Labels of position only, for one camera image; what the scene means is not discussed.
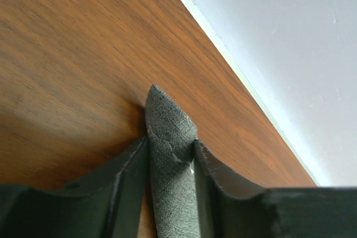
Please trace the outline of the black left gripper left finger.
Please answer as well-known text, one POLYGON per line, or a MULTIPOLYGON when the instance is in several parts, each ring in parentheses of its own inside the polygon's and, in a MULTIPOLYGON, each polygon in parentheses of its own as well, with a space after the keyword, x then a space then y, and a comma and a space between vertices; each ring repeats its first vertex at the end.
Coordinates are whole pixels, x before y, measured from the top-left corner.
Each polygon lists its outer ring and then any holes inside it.
POLYGON ((148 139, 67 184, 40 190, 1 185, 1 237, 137 237, 148 139))

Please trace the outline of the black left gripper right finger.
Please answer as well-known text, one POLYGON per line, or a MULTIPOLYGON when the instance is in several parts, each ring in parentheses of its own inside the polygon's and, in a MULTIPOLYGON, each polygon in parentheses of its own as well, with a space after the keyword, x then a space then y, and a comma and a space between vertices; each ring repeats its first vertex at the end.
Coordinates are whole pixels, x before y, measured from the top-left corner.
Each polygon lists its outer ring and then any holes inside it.
POLYGON ((202 237, 356 237, 355 187, 264 188, 192 149, 202 237))

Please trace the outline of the grey cloth napkin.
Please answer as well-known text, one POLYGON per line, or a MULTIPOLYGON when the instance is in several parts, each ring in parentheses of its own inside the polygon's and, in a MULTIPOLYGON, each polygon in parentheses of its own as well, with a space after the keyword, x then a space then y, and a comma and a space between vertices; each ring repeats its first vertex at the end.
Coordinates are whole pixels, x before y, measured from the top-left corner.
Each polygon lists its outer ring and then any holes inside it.
POLYGON ((146 99, 150 180, 158 237, 200 237, 192 150, 197 127, 158 85, 146 99))

